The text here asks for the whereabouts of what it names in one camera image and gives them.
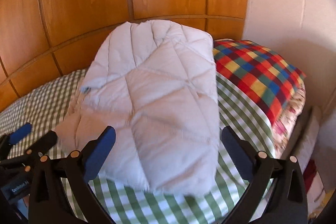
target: folded comforter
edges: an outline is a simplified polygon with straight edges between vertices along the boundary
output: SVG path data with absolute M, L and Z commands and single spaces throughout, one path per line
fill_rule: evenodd
M 108 178 L 156 193 L 209 192 L 219 146 L 212 47 L 208 33 L 171 21 L 117 27 L 55 129 L 63 149 L 81 150 L 110 125 Z

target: silver bolt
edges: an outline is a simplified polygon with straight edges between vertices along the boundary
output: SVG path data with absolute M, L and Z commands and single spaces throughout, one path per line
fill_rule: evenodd
M 290 156 L 289 157 L 289 160 L 293 163 L 296 163 L 297 162 L 297 158 L 295 156 Z
M 48 156 L 46 156 L 46 155 L 40 157 L 41 162 L 45 162 L 47 159 L 48 159 Z
M 267 158 L 267 153 L 264 152 L 264 151 L 259 151 L 258 152 L 258 157 L 262 158 L 262 159 L 265 159 L 265 158 Z
M 79 156 L 79 151 L 78 150 L 72 151 L 70 156 L 71 158 L 77 158 Z

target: red plaid fabric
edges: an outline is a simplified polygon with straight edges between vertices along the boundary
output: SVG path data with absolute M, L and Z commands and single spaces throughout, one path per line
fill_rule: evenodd
M 216 40 L 213 51 L 217 71 L 255 102 L 271 124 L 305 78 L 279 54 L 252 41 Z

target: wooden headboard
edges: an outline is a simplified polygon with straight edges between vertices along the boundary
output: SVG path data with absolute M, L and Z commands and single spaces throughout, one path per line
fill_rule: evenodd
M 239 39 L 247 0 L 0 0 L 0 111 L 93 61 L 119 24 L 169 19 Z

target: green and white checkered sheet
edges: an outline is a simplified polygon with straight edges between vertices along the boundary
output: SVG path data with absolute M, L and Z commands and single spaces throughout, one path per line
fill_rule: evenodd
M 28 146 L 63 120 L 70 97 L 85 72 L 74 71 L 47 83 L 0 113 L 0 134 L 11 133 L 26 122 L 33 125 L 32 133 L 12 149 L 11 157 L 23 154 Z M 217 89 L 221 129 L 230 125 L 256 150 L 264 150 L 274 156 L 270 122 L 261 109 L 220 74 L 217 74 Z M 52 159 L 65 156 L 58 145 L 48 154 Z M 63 179 L 63 185 L 74 213 L 85 219 L 66 179 Z M 213 223 L 232 210 L 248 184 L 242 180 L 221 144 L 216 186 L 202 198 L 144 193 L 106 180 L 102 175 L 90 181 L 89 185 L 116 223 L 164 224 Z

